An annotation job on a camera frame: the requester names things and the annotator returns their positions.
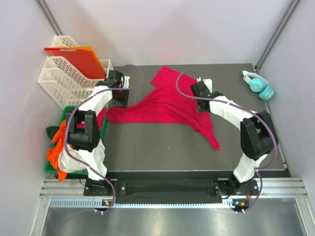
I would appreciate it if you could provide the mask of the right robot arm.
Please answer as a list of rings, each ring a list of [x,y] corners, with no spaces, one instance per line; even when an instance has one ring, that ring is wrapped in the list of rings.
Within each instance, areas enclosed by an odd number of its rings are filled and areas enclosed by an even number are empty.
[[[210,92],[205,81],[190,86],[197,97],[197,110],[220,116],[240,131],[242,156],[227,182],[220,185],[225,195],[240,195],[247,190],[261,162],[279,144],[271,116],[268,112],[256,113],[229,100],[222,93]]]

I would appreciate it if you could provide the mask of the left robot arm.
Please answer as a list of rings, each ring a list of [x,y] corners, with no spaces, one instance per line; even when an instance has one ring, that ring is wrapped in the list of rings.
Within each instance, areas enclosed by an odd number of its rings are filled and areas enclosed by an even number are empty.
[[[97,117],[111,100],[125,107],[128,95],[129,77],[111,70],[105,80],[96,84],[88,98],[66,115],[64,146],[59,160],[67,170],[72,171],[73,167],[87,170],[86,187],[101,195],[108,194],[112,184],[106,179],[105,146]]]

